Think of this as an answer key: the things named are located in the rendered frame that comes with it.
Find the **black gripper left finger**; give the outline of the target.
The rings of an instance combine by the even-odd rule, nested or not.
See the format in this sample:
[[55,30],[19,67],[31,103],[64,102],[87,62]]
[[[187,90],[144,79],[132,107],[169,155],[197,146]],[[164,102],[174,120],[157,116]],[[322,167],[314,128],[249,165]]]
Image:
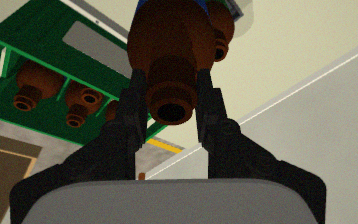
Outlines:
[[[112,120],[100,135],[55,164],[16,183],[10,191],[10,223],[22,224],[43,195],[66,185],[111,180],[136,180],[135,153],[146,141],[149,108],[146,74],[133,69],[129,89],[122,89]],[[95,175],[95,176],[94,176]]]

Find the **dark grey tray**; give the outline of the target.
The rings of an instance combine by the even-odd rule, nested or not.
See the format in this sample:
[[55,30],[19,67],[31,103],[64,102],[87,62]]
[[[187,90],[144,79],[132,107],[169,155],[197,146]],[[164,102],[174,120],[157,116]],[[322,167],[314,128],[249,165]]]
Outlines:
[[244,14],[240,10],[240,8],[237,6],[234,0],[225,0],[228,8],[233,16],[234,23],[239,20]]

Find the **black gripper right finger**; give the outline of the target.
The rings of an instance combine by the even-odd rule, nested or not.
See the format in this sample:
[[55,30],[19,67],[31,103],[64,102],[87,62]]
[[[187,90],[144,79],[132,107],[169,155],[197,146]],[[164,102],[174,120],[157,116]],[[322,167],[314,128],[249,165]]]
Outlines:
[[242,134],[239,124],[227,117],[221,89],[213,88],[209,68],[197,71],[196,87],[198,142],[208,151],[208,179],[251,178],[282,184],[303,198],[318,224],[325,224],[324,181],[311,172],[277,160]]

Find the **green plastic crate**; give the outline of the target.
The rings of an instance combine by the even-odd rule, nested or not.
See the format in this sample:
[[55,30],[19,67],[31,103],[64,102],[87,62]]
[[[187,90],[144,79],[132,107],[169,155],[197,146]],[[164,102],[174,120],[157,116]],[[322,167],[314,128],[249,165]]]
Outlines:
[[[16,10],[0,32],[0,60],[5,47],[0,110],[10,124],[84,146],[100,135],[110,100],[119,101],[121,90],[129,88],[127,44],[60,0],[29,0]],[[28,58],[67,78],[56,95],[22,111],[13,98],[20,90],[16,73]],[[66,123],[72,79],[105,95],[77,128]]]

